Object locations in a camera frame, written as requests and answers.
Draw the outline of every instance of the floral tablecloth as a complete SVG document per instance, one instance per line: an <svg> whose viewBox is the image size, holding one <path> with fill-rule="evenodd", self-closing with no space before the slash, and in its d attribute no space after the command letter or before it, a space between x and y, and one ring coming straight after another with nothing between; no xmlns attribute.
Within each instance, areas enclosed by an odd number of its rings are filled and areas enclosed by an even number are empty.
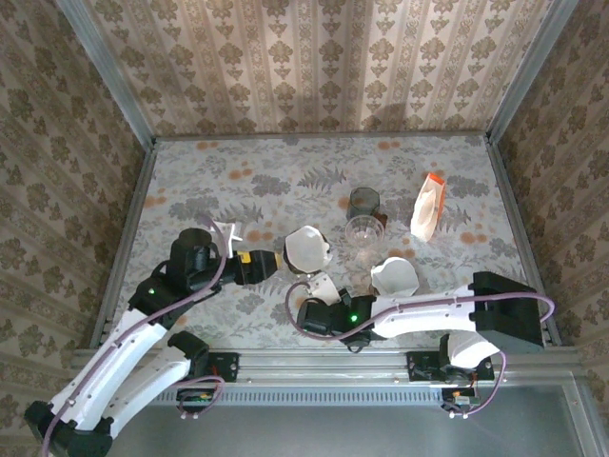
<svg viewBox="0 0 609 457"><path fill-rule="evenodd" d="M352 293L367 293L370 267L388 256L413 264L421 283L418 294L467 284L478 270L524 281L481 136L163 141L156 150L118 311L168 258L178 233L197 226L201 212L243 224L244 241L234 245L238 250L281 251L293 230L319 228L334 255L326 272ZM447 193L436 232L423 243L410 234L409 223L429 171L443 177ZM344 238L348 195L356 187L376 189L389 217L383 244L367 255L357 255ZM287 322L283 300L297 279L283 268L255 287L229 285L192 308L173 331L187 329L213 348L330 346L297 335ZM294 302L296 312L300 301ZM441 334L412 333L375 346L430 348Z"/></svg>

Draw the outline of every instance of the patterned wallpaper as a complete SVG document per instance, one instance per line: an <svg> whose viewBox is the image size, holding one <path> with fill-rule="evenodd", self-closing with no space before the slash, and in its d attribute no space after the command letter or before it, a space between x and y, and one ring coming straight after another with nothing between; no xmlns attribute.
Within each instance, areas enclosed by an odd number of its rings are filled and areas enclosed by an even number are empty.
<svg viewBox="0 0 609 457"><path fill-rule="evenodd" d="M0 1L0 456L69 378L144 152L52 1Z"/></svg>
<svg viewBox="0 0 609 457"><path fill-rule="evenodd" d="M155 135L483 130L549 0L86 0Z"/></svg>
<svg viewBox="0 0 609 457"><path fill-rule="evenodd" d="M609 426L609 1L579 3L500 150Z"/></svg>

